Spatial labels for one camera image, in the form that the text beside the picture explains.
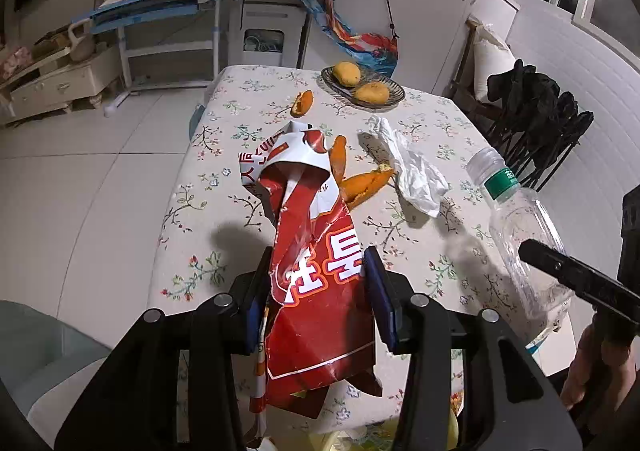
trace metal screw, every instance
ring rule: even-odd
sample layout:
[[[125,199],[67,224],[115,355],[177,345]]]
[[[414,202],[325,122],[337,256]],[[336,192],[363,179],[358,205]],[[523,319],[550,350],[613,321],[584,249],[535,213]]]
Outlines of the metal screw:
[[[419,307],[427,306],[429,304],[429,298],[424,294],[414,294],[411,296],[411,303]]]
[[[498,312],[496,312],[495,310],[488,309],[482,311],[482,319],[489,323],[495,323],[498,319],[500,319],[500,316],[498,316]]]
[[[155,323],[160,319],[160,310],[158,310],[157,308],[147,310],[144,314],[142,314],[142,319],[147,323]]]
[[[218,294],[217,296],[215,296],[213,298],[213,303],[216,306],[229,306],[231,303],[233,303],[234,299],[231,297],[230,294]]]

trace white kettle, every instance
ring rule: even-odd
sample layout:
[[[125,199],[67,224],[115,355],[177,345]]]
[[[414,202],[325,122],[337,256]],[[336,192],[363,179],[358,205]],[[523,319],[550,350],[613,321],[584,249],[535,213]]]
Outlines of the white kettle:
[[[94,36],[91,33],[85,33],[80,37],[75,36],[74,29],[79,26],[84,26],[85,23],[89,22],[89,18],[81,19],[76,23],[72,23],[69,25],[67,33],[69,35],[69,40],[71,41],[71,52],[69,52],[69,57],[74,63],[79,63],[81,61],[89,59],[95,50]]]

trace green bottle label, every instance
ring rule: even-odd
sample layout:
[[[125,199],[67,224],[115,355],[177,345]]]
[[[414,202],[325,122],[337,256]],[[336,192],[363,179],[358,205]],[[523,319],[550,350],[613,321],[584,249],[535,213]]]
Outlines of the green bottle label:
[[[498,173],[493,175],[489,180],[484,183],[487,192],[494,200],[504,193],[507,189],[518,184],[518,179],[513,174],[513,171],[508,167],[500,169]]]

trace hand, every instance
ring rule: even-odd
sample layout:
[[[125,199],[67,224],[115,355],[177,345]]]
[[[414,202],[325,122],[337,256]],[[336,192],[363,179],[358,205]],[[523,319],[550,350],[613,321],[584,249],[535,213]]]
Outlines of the hand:
[[[589,325],[580,337],[575,358],[569,366],[569,373],[560,394],[567,410],[584,398],[587,381],[598,358],[610,368],[611,384],[600,407],[588,422],[589,431],[594,435],[606,427],[636,381],[636,362],[631,348],[607,340],[599,342],[593,325]]]

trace crumpled red box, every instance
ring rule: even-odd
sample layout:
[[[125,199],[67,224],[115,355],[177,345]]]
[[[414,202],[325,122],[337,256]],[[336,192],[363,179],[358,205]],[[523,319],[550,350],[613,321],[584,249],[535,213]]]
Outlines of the crumpled red box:
[[[242,185],[276,227],[271,295],[282,307],[266,338],[266,402],[309,416],[292,393],[370,371],[375,362],[360,243],[321,131],[290,121],[239,158]],[[318,393],[309,396],[316,416]]]

